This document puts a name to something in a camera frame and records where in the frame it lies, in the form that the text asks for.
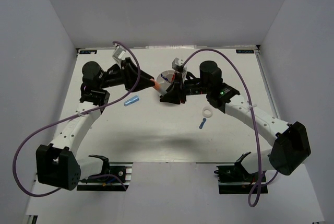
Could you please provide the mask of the orange highlighter marker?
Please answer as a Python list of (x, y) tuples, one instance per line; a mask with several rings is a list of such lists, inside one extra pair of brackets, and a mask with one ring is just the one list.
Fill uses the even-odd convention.
[(161, 95), (164, 96), (166, 94), (166, 91), (161, 87), (161, 85), (154, 79), (151, 79), (151, 81), (154, 82), (153, 88)]

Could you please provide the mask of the blue highlighter marker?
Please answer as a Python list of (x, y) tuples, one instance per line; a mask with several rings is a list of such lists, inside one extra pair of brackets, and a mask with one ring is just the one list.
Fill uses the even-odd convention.
[(140, 98), (138, 96), (133, 96), (133, 97), (131, 97), (130, 99), (128, 99), (124, 102), (124, 106), (127, 107), (129, 105), (132, 105), (132, 104), (138, 102), (139, 100), (140, 100)]

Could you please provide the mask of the white tape roll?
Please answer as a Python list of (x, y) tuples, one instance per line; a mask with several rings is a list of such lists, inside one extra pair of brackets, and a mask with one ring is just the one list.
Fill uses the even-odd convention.
[(213, 115), (213, 110), (211, 109), (211, 107), (204, 107), (202, 109), (202, 115), (205, 118), (210, 118)]

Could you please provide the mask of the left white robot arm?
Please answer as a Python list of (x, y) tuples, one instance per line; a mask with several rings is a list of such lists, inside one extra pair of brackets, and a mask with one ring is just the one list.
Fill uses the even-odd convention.
[(129, 92), (141, 91), (153, 87), (154, 78), (138, 70), (129, 57), (107, 71), (94, 61), (82, 67), (76, 117), (69, 120), (48, 145), (40, 145), (36, 151), (39, 183), (71, 191), (81, 180), (94, 177), (104, 182), (110, 177), (107, 157), (89, 155), (77, 159), (76, 154), (88, 130), (109, 102), (110, 93), (106, 89), (119, 85), (124, 85)]

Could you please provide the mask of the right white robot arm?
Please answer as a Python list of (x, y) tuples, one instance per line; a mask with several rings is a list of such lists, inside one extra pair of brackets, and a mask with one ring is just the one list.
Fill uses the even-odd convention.
[(271, 146), (258, 154), (248, 152), (235, 162), (239, 180), (249, 181), (258, 170), (291, 175), (310, 156), (306, 127), (300, 122), (291, 124), (280, 120), (250, 104), (238, 90), (223, 82), (216, 62), (202, 62), (198, 78), (186, 70), (181, 59), (173, 61), (172, 69), (174, 78), (160, 102), (183, 104), (188, 96), (206, 95), (213, 108), (244, 123)]

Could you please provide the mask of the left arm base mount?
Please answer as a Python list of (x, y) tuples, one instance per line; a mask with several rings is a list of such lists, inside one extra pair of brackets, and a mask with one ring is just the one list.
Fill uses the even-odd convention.
[(131, 178), (133, 163), (111, 163), (106, 176), (100, 178), (88, 177), (81, 180), (77, 191), (89, 192), (126, 192)]

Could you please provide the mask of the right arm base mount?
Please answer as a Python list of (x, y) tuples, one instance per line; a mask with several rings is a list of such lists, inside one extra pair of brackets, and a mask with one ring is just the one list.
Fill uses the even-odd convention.
[(257, 172), (248, 174), (234, 164), (220, 164), (214, 174), (218, 179), (220, 195), (248, 194), (258, 180)]

